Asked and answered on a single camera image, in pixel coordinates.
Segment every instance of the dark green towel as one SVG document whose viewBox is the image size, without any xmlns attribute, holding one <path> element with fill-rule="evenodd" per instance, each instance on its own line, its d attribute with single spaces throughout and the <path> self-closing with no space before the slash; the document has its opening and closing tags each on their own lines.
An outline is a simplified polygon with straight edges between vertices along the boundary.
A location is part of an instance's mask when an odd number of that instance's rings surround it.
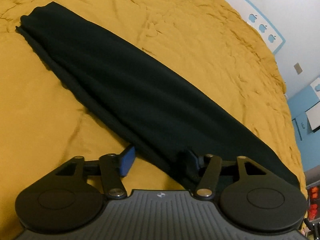
<svg viewBox="0 0 320 240">
<path fill-rule="evenodd" d="M 185 188 L 199 182 L 198 160 L 207 153 L 227 161 L 245 155 L 299 187 L 244 125 L 110 31 L 55 2 L 22 16 L 17 30 L 83 105 Z"/>
</svg>

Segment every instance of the yellow comforter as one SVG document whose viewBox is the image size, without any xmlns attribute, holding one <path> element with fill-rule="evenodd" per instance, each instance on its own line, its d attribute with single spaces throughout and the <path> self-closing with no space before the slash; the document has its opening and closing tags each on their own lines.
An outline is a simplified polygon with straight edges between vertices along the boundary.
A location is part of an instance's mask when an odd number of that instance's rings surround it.
<svg viewBox="0 0 320 240">
<path fill-rule="evenodd" d="M 224 0 L 0 0 L 0 239 L 21 231 L 17 194 L 70 159 L 127 145 L 65 89 L 15 32 L 20 16 L 51 1 L 124 38 L 187 79 L 267 143 L 305 193 L 300 153 L 275 59 Z M 133 188 L 178 189 L 137 159 Z"/>
</svg>

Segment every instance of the white wall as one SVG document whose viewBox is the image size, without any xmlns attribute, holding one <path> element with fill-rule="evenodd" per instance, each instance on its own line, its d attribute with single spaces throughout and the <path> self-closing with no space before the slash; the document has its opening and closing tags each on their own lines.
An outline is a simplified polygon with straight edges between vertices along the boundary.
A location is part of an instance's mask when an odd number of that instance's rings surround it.
<svg viewBox="0 0 320 240">
<path fill-rule="evenodd" d="M 320 76 L 320 0 L 250 1 L 286 39 L 276 61 L 290 98 Z M 293 67 L 297 62 L 300 75 Z"/>
</svg>

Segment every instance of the apple decal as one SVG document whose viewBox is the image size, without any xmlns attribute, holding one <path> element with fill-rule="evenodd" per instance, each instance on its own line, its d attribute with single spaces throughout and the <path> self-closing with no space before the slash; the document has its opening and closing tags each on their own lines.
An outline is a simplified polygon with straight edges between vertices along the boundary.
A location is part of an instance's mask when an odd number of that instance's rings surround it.
<svg viewBox="0 0 320 240">
<path fill-rule="evenodd" d="M 250 14 L 249 15 L 249 20 L 251 21 L 251 22 L 255 22 L 256 21 L 256 19 L 257 19 L 257 16 L 256 15 L 253 15 L 253 14 Z"/>
<path fill-rule="evenodd" d="M 268 41 L 273 43 L 275 40 L 276 40 L 276 36 L 273 36 L 272 34 L 270 34 L 269 37 L 268 37 Z"/>
<path fill-rule="evenodd" d="M 266 31 L 266 28 L 267 26 L 266 25 L 263 25 L 263 24 L 260 24 L 259 25 L 259 31 L 261 31 L 262 33 L 264 33 Z"/>
</svg>

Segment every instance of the circular button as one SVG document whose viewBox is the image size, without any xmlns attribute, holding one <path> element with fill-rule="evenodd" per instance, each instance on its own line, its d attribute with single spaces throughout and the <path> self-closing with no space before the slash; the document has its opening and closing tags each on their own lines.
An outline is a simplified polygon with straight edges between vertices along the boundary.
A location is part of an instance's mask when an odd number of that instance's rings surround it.
<svg viewBox="0 0 320 240">
<path fill-rule="evenodd" d="M 65 189 L 51 189 L 40 194 L 38 202 L 48 209 L 63 209 L 74 203 L 76 196 Z"/>
<path fill-rule="evenodd" d="M 250 204 L 263 209 L 280 207 L 284 203 L 284 196 L 271 188 L 256 188 L 247 194 Z"/>
</svg>

